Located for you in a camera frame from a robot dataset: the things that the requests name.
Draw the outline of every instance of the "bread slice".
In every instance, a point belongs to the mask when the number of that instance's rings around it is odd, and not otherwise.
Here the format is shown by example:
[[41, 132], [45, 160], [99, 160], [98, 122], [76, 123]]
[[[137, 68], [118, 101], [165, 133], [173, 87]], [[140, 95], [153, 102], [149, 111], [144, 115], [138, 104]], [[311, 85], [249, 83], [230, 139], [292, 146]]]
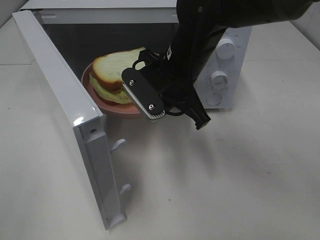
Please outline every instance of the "bread slice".
[[[122, 72], [127, 68], [132, 68], [138, 60], [140, 51], [145, 50], [140, 47], [130, 51], [120, 51], [100, 56], [93, 61], [93, 76], [99, 84], [107, 90], [118, 90], [122, 88]], [[136, 69], [144, 67], [144, 63], [137, 64]]]
[[91, 73], [89, 73], [89, 81], [92, 87], [94, 88], [94, 90], [98, 93], [98, 95], [102, 99], [109, 101], [108, 104], [114, 105], [113, 103], [117, 103], [117, 104], [131, 103], [131, 100], [127, 96], [127, 93], [125, 92], [125, 90], [123, 89], [121, 89], [120, 91], [107, 90], [99, 84], [98, 80], [96, 80]]

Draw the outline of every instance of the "pink plate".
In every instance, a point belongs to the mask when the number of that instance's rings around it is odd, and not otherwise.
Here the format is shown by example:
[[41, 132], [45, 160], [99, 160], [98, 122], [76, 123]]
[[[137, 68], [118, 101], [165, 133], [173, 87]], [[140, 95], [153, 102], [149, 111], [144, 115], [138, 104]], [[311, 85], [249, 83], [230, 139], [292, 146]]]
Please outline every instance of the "pink plate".
[[90, 71], [92, 71], [92, 63], [84, 70], [81, 77], [81, 83], [87, 90], [89, 95], [92, 97], [92, 99], [95, 101], [95, 103], [98, 105], [101, 112], [123, 119], [140, 119], [143, 117], [143, 115], [133, 103], [110, 105], [110, 103], [107, 103], [104, 99], [102, 99], [90, 84]]

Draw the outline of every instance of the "microwave door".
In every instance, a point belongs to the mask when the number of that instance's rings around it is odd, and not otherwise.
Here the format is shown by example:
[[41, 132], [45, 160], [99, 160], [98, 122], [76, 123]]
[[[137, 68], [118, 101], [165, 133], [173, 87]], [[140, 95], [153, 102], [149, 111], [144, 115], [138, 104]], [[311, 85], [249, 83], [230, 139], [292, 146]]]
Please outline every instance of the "microwave door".
[[107, 135], [101, 123], [103, 114], [34, 14], [24, 10], [14, 13], [13, 18], [26, 51], [33, 59], [31, 67], [34, 68], [57, 131], [82, 168], [84, 163], [103, 224], [108, 229], [125, 217], [120, 205]]

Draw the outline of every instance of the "microwave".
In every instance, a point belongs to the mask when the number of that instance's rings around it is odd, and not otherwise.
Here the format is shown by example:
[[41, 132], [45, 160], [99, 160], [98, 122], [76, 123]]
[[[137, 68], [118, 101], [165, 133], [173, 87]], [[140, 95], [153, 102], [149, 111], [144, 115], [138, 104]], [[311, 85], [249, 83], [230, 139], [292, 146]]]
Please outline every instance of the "microwave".
[[[105, 116], [80, 79], [108, 53], [164, 52], [178, 24], [176, 0], [29, 0], [13, 18], [57, 131], [84, 163], [107, 230], [125, 219], [120, 197], [130, 184], [117, 186], [111, 153], [126, 140], [108, 142]], [[200, 73], [195, 89], [205, 109], [231, 107], [251, 30], [227, 29]]]

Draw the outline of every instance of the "table surface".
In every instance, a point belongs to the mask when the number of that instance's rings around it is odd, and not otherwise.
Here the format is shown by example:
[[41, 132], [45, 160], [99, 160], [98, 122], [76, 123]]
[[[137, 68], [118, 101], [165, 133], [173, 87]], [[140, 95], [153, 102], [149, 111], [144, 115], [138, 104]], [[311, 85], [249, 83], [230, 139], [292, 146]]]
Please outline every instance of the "table surface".
[[233, 108], [105, 118], [127, 220], [105, 231], [85, 167], [52, 124], [15, 22], [0, 29], [0, 239], [318, 240], [320, 52], [290, 23], [255, 26]]

